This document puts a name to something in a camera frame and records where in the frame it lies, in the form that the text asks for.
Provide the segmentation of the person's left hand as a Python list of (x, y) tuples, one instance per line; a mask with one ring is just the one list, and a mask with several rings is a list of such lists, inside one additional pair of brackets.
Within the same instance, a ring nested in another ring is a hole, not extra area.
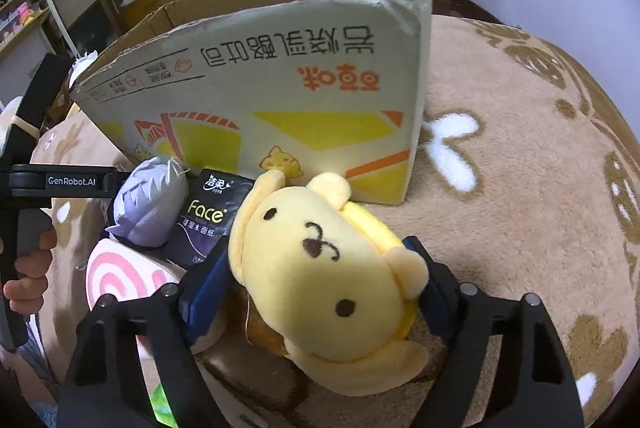
[(18, 279), (7, 281), (2, 287), (2, 296), (9, 300), (15, 313), (34, 315), (41, 309), (43, 295), (49, 286), (47, 272), (56, 243), (58, 238), (51, 227), (40, 234), (39, 247), (35, 251), (16, 259), (14, 267)]

